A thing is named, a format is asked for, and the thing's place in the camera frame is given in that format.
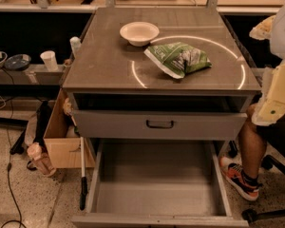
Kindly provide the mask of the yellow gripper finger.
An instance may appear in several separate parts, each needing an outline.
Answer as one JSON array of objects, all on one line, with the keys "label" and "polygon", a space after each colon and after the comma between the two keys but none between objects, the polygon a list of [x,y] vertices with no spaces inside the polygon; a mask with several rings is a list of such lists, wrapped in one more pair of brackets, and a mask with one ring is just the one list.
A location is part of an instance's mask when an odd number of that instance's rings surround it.
[{"label": "yellow gripper finger", "polygon": [[252,122],[261,126],[275,124],[285,115],[285,62],[264,70],[261,93]]},{"label": "yellow gripper finger", "polygon": [[269,40],[271,38],[272,23],[276,17],[274,15],[258,23],[249,32],[249,36],[256,40]]}]

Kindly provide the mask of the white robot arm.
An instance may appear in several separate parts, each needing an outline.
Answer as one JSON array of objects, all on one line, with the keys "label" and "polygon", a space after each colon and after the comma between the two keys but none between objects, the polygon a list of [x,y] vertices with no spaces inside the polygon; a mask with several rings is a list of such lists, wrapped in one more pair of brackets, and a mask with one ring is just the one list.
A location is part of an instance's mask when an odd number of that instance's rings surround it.
[{"label": "white robot arm", "polygon": [[252,116],[254,124],[267,126],[275,124],[285,114],[285,4],[276,15],[252,28],[249,36],[267,39],[271,53],[282,60],[275,69],[264,70],[262,96]]}]

